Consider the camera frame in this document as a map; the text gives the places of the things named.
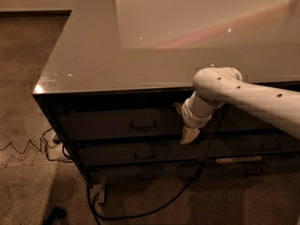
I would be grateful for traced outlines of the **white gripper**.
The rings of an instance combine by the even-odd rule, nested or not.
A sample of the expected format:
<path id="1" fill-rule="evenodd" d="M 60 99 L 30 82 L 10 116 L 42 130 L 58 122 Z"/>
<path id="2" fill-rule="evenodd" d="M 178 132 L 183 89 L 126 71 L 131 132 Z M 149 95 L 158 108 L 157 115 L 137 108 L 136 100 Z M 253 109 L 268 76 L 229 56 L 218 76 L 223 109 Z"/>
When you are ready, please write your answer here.
<path id="1" fill-rule="evenodd" d="M 204 105 L 203 101 L 200 104 L 196 104 L 194 98 L 188 98 L 184 104 L 174 102 L 173 106 L 176 112 L 182 115 L 186 125 L 182 129 L 180 143 L 192 143 L 200 134 L 199 128 L 203 128 L 212 117 L 210 106 Z"/>

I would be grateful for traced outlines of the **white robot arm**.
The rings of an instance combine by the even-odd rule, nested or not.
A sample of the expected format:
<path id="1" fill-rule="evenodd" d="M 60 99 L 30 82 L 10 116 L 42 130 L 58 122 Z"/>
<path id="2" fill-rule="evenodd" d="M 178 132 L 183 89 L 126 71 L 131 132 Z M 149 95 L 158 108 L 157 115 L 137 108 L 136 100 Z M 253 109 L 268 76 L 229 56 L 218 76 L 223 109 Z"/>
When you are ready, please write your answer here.
<path id="1" fill-rule="evenodd" d="M 173 106 L 183 120 L 181 144 L 192 143 L 212 118 L 228 103 L 265 123 L 300 138 L 300 93 L 243 81 L 234 67 L 207 67 L 193 78 L 194 92 Z"/>

